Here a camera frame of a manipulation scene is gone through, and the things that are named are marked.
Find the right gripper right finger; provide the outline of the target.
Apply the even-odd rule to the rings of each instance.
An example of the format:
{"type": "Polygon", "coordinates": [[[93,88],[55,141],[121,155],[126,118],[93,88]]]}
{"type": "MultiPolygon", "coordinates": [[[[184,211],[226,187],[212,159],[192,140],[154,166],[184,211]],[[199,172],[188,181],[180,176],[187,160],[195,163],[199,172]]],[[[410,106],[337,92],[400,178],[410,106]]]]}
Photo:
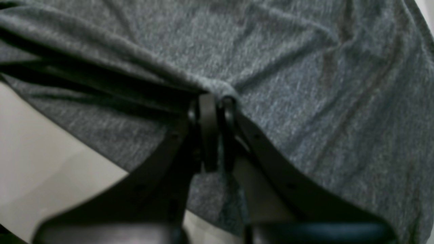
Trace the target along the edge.
{"type": "Polygon", "coordinates": [[[219,122],[222,135],[224,169],[233,171],[236,158],[241,154],[248,154],[250,149],[237,122],[237,102],[230,96],[225,96],[219,102],[219,122]]]}

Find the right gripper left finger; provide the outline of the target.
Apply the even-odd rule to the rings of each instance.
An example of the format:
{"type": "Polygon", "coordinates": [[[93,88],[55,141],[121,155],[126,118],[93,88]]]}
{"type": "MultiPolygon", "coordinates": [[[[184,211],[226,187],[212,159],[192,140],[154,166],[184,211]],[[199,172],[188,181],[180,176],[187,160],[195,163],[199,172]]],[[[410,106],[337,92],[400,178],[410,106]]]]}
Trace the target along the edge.
{"type": "Polygon", "coordinates": [[[206,172],[218,169],[218,119],[213,94],[201,94],[189,106],[189,124],[206,172]]]}

